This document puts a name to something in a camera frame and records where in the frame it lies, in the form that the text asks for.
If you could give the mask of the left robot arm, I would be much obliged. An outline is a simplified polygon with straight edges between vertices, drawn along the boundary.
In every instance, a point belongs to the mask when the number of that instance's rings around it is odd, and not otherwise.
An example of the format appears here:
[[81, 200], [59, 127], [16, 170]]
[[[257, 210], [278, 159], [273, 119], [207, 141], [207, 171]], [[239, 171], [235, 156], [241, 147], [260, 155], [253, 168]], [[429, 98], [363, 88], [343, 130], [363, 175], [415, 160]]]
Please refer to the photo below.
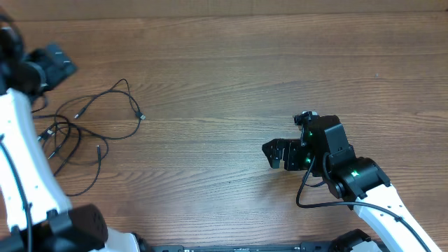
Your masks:
[[2, 251], [149, 251], [137, 234], [108, 227], [99, 209], [74, 208], [39, 145], [32, 104], [76, 72], [56, 44], [25, 52], [18, 28], [1, 15], [1, 191], [10, 235]]

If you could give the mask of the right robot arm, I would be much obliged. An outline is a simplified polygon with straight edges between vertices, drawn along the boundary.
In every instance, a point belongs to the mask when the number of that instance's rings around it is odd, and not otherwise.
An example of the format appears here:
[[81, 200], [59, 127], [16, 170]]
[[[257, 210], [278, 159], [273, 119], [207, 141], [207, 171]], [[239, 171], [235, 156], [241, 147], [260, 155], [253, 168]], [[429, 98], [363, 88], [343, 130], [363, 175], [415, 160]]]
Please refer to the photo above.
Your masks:
[[262, 151], [273, 169], [305, 172], [320, 177], [334, 202], [296, 204], [302, 209], [348, 207], [364, 220], [379, 239], [362, 230], [347, 232], [332, 241], [303, 243], [300, 251], [439, 251], [409, 212], [383, 169], [372, 159], [358, 157], [336, 115], [304, 111], [294, 116], [301, 130], [298, 139], [273, 139]]

